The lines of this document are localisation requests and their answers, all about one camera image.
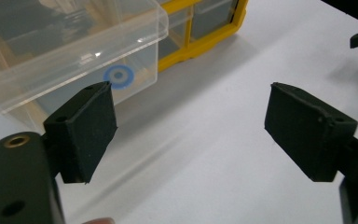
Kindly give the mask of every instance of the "blue target marker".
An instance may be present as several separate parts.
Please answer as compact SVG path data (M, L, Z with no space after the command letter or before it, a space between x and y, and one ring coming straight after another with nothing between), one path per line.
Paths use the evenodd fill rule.
M126 65L113 65L104 72L103 80L112 83L112 90L124 90L132 84L134 74Z

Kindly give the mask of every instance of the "transparent plastic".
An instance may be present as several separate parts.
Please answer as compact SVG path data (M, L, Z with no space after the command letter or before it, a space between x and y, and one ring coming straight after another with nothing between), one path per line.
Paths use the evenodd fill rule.
M162 59L184 47L187 22L193 18L192 7L184 8L169 15L168 37L158 43L158 58Z
M196 41L231 23L238 0L202 0L194 6L191 40Z
M157 53L143 68L132 54L167 34L168 17L154 0L0 0L0 114L34 110L26 104L114 64L134 74L117 90L122 101L157 79Z
M171 2L172 0L157 0L158 3L163 4L167 2Z

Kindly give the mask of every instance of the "screw hole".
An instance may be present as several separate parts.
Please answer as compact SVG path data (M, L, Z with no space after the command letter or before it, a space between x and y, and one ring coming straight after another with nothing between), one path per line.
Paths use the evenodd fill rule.
M14 203L8 204L3 210L2 210L2 216L3 217L12 217L16 214L18 214L25 206L24 201L16 201Z
M64 122L66 121L68 118L67 117L59 117L56 119L57 122Z
M8 139L5 142L5 147L20 147L25 145L30 140L27 135L18 135Z

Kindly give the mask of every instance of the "plastic container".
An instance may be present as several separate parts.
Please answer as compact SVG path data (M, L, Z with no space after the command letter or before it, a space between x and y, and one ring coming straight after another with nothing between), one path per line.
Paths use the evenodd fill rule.
M189 20L193 17L191 7L181 9L169 15L169 34L168 37L158 43L158 58L162 59L179 49L186 43L186 27Z
M46 116L103 80L116 83L117 104L157 80L167 34L154 0L0 0L0 114L42 132Z
M191 41L196 41L227 24L234 16L238 0L203 0L194 8Z
M235 34L243 23L248 0L159 0L170 15L184 8L193 10L186 25L184 44L174 45L170 39L160 43L159 72L195 58L217 43Z

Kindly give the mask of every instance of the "yellow plastic frame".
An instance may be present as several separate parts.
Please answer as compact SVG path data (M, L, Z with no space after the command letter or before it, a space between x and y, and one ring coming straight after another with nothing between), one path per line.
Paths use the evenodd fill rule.
M186 7L193 7L202 0L172 0L171 2L162 4L161 6L170 15ZM232 23L206 35L203 38L190 42L192 20L187 22L186 40L183 48L160 59L158 61L158 71L161 72L172 65L200 56L202 53L212 49L217 43L235 34L242 26L246 15L246 6L248 0L239 0L234 12Z

